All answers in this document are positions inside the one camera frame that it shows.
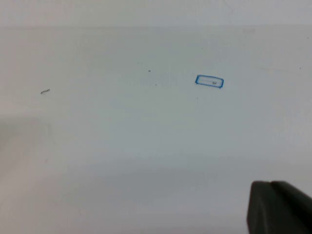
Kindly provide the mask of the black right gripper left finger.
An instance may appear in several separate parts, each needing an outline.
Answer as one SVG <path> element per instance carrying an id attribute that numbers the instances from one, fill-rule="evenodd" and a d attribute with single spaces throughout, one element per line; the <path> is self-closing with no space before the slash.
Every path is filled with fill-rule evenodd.
<path id="1" fill-rule="evenodd" d="M 274 206 L 278 202 L 278 195 L 269 182 L 254 181 L 251 184 L 247 226 L 250 234 L 272 234 L 274 228 Z"/>

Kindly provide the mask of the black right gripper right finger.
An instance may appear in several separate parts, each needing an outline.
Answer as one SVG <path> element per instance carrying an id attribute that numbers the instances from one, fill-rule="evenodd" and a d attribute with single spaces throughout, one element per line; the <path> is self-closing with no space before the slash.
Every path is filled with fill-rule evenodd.
<path id="1" fill-rule="evenodd" d="M 312 233 L 312 198 L 285 181 L 272 181 L 273 188 L 281 194 L 292 214 Z"/>

